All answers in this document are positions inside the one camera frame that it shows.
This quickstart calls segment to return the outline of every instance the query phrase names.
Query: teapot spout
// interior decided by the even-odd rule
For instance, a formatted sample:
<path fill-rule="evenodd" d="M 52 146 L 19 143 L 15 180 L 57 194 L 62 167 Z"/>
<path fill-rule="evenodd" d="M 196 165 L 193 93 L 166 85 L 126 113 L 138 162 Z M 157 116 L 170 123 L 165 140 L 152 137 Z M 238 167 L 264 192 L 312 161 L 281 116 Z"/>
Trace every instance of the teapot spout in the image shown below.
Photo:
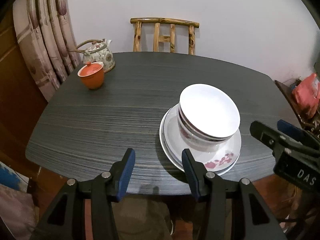
<path fill-rule="evenodd" d="M 112 40 L 106 40 L 106 39 L 103 39 L 102 40 L 107 46 L 110 45 L 110 43 L 112 42 Z"/>

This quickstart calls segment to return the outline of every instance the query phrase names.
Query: orange gaiwan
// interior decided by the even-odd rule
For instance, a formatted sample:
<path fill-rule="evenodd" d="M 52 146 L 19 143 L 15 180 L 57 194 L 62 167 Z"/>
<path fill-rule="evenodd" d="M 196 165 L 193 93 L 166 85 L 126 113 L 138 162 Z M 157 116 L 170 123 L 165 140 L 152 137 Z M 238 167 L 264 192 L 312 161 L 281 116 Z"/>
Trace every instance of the orange gaiwan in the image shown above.
<path fill-rule="evenodd" d="M 103 62 L 88 62 L 78 71 L 78 76 L 89 89 L 101 87 L 104 79 Z"/>

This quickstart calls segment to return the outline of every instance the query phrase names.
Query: wooden door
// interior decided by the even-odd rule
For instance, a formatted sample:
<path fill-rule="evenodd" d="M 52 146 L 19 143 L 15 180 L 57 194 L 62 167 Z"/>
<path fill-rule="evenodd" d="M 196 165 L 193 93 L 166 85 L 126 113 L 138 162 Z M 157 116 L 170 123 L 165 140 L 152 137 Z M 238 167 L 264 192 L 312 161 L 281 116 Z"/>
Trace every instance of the wooden door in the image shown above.
<path fill-rule="evenodd" d="M 0 23 L 0 162 L 27 177 L 39 170 L 25 149 L 46 104 L 20 52 L 11 7 Z"/>

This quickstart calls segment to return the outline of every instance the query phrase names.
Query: red bag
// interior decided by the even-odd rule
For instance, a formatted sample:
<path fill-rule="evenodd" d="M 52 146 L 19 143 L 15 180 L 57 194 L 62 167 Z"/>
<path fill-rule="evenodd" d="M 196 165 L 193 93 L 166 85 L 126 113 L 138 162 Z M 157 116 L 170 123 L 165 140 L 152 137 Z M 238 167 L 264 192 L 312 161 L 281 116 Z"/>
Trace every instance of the red bag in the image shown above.
<path fill-rule="evenodd" d="M 292 94 L 302 112 L 308 119 L 311 119 L 318 109 L 320 99 L 320 82 L 317 79 L 317 74 L 312 73 L 305 78 L 292 91 Z"/>

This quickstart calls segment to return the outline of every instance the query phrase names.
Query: ceramic teapot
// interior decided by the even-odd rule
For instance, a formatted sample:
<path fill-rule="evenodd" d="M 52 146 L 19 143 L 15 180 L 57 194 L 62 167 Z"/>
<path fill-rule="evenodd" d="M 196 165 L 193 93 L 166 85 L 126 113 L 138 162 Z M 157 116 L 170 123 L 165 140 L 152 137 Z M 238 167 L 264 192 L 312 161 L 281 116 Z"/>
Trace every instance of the ceramic teapot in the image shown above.
<path fill-rule="evenodd" d="M 103 62 L 104 73 L 110 71 L 115 66 L 115 61 L 113 60 L 112 52 L 109 49 L 109 45 L 112 40 L 103 39 L 100 40 L 87 40 L 79 44 L 73 52 L 82 53 L 82 62 L 86 64 L 87 62 Z M 83 45 L 90 43 L 91 46 L 82 50 L 79 49 Z"/>

